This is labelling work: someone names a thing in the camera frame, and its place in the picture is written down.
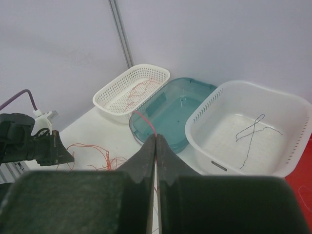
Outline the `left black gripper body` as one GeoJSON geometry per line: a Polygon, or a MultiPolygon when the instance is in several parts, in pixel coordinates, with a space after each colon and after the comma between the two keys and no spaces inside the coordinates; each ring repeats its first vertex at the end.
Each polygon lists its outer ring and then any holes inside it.
{"type": "Polygon", "coordinates": [[[49,161],[53,137],[47,127],[31,135],[34,125],[35,119],[25,114],[0,115],[1,163],[36,160],[43,166],[49,161]]]}

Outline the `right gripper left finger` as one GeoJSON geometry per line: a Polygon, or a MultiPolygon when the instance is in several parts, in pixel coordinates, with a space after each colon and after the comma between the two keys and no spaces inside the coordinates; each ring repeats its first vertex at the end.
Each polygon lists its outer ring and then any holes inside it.
{"type": "Polygon", "coordinates": [[[150,234],[156,137],[113,171],[31,171],[0,205],[3,234],[150,234]]]}

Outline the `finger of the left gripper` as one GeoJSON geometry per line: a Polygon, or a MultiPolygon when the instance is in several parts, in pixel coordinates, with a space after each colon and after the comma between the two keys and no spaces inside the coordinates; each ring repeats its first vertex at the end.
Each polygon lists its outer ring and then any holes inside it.
{"type": "Polygon", "coordinates": [[[58,164],[75,162],[74,157],[66,150],[60,138],[57,139],[58,164]]]}

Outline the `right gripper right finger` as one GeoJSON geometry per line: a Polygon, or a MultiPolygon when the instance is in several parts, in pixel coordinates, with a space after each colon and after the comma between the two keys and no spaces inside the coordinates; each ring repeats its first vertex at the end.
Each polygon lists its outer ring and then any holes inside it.
{"type": "Polygon", "coordinates": [[[310,229],[284,179],[200,175],[156,137],[161,234],[307,234],[310,229]]]}

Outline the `white perforated basket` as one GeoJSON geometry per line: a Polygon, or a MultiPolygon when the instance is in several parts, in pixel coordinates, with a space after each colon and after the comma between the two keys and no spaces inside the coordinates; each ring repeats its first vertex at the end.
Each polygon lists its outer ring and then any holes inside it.
{"type": "Polygon", "coordinates": [[[126,124],[132,112],[159,91],[170,76],[159,66],[135,65],[97,91],[93,104],[105,119],[126,124]]]}

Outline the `teal transparent plastic bin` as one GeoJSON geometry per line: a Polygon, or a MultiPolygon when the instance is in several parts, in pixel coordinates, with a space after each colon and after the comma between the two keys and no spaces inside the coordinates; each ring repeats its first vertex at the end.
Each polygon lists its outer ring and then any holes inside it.
{"type": "Polygon", "coordinates": [[[185,124],[190,115],[216,89],[193,78],[177,78],[151,96],[129,120],[135,140],[143,144],[154,133],[165,137],[172,151],[182,152],[189,142],[185,124]]]}

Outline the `white plastic tub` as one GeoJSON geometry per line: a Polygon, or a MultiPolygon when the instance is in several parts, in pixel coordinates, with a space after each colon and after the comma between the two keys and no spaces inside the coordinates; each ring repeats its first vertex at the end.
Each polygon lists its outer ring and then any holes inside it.
{"type": "Polygon", "coordinates": [[[215,175],[286,177],[311,133],[307,100],[240,80],[217,87],[185,124],[194,161],[215,175]]]}

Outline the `red plastic tray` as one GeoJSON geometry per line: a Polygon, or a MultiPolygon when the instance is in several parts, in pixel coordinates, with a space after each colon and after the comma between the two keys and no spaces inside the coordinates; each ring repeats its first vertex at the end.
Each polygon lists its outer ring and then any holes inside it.
{"type": "Polygon", "coordinates": [[[295,193],[301,211],[312,231],[312,137],[295,170],[285,180],[295,193]]]}

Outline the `aluminium mounting rail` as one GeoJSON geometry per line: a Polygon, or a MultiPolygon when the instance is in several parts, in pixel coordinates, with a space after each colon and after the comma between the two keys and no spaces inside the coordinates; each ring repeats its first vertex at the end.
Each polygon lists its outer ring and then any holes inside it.
{"type": "Polygon", "coordinates": [[[0,165],[0,183],[14,183],[27,171],[29,171],[29,167],[24,161],[2,163],[0,165]]]}

